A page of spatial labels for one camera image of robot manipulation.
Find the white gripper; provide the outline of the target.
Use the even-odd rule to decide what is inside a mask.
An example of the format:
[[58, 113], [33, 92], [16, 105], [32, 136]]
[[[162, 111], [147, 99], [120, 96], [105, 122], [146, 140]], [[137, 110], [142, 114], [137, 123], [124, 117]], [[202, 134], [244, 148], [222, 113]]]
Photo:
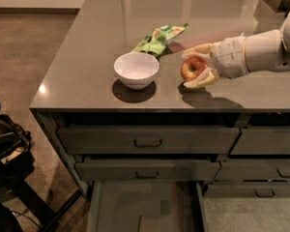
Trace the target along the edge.
[[214, 59], [215, 69], [206, 68], [194, 80], [185, 82], [189, 89], [212, 85], [219, 80], [219, 74], [226, 78], [237, 78], [248, 74], [245, 60], [245, 42], [243, 36], [226, 38], [221, 42], [203, 43], [182, 53], [183, 59], [198, 57], [206, 61]]

